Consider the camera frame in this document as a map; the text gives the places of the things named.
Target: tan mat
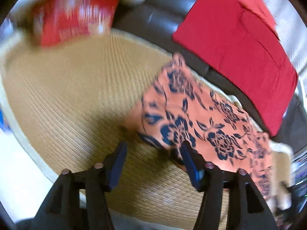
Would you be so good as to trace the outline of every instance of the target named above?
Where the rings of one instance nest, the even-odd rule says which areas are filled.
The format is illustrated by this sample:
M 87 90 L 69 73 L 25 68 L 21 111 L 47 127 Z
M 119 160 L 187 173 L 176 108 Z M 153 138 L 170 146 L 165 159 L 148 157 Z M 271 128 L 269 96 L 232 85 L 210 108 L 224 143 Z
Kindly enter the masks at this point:
M 169 59 L 113 32 L 45 50 L 19 48 L 10 55 L 3 84 L 32 147 L 56 173 L 76 172 L 113 151 L 123 138 L 123 118 Z M 202 194 L 164 153 L 134 141 L 107 200 L 117 212 L 192 229 Z M 225 192 L 221 229 L 227 200 Z

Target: red cloth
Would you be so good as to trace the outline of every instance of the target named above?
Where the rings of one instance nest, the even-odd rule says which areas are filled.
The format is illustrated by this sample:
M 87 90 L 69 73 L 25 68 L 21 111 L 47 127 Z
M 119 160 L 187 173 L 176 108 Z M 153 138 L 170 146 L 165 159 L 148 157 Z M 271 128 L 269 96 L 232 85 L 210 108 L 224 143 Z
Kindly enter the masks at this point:
M 277 134 L 298 75 L 257 15 L 237 0 L 197 0 L 172 37 L 239 87 Z
M 277 32 L 275 31 L 275 20 L 274 17 L 271 15 L 270 11 L 264 4 L 263 0 L 238 0 L 238 2 L 249 9 L 254 14 L 259 16 L 262 21 L 273 31 L 273 33 L 278 37 Z

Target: screw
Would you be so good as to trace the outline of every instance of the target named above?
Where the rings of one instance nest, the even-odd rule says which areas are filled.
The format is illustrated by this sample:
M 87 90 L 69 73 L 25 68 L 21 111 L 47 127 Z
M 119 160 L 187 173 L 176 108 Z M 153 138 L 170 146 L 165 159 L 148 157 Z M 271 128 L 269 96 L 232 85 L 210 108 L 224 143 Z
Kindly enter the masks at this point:
M 103 163 L 96 163 L 95 169 L 101 169 L 103 167 Z
M 62 175 L 67 175 L 70 172 L 69 169 L 63 169 L 62 170 Z
M 206 162 L 206 168 L 208 169 L 213 169 L 214 168 L 214 164 L 212 162 Z
M 244 169 L 238 169 L 240 175 L 246 175 L 247 172 Z

